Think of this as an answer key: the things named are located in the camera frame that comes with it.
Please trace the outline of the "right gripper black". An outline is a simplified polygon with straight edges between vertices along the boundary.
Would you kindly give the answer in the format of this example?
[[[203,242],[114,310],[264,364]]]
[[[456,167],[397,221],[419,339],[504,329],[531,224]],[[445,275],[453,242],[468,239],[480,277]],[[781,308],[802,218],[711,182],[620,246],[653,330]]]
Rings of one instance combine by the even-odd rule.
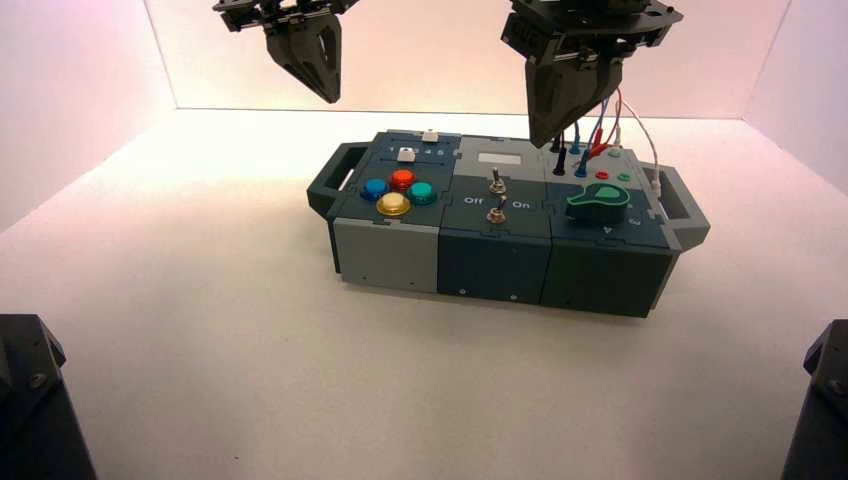
[[[683,20],[660,1],[513,1],[511,7],[501,40],[528,61],[529,140],[538,148],[618,88],[623,58],[660,45]]]

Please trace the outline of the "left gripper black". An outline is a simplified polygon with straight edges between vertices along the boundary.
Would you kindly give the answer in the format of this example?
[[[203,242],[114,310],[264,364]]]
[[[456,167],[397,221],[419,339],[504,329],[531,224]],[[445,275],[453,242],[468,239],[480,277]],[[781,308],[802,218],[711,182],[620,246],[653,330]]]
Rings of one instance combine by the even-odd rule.
[[[263,27],[271,58],[327,103],[341,95],[341,24],[357,0],[220,0],[213,6],[231,32]]]

